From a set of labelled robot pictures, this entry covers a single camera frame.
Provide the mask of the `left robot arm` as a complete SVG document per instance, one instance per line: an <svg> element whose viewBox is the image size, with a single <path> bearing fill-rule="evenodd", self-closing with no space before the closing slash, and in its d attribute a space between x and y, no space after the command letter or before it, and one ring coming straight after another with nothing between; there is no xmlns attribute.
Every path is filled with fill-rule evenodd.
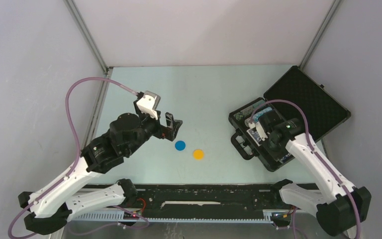
<svg viewBox="0 0 382 239"><path fill-rule="evenodd" d="M130 179L120 179L100 191L76 195L90 181L122 164L150 138L174 141L182 120L166 113L167 125L148 114L121 114L106 133L84 147L79 158L60 176L37 192L18 195L20 216L32 235L48 235L63 228L73 218L105 207L132 207L137 190Z"/></svg>

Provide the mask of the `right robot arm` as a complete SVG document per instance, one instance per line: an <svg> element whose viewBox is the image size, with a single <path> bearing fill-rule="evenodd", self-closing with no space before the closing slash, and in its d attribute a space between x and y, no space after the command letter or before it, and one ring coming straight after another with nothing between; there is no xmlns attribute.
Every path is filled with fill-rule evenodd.
<svg viewBox="0 0 382 239"><path fill-rule="evenodd" d="M283 183L270 193L270 203L275 208L290 204L302 209L314 216L330 236L354 229L353 237L360 239L372 194L365 186L357 187L318 149L309 133L306 115L301 109L298 111L302 119L283 120L275 111L264 113L258 119L249 118L250 128L256 130L267 147L290 153L307 169L319 189L313 193L296 183Z"/></svg>

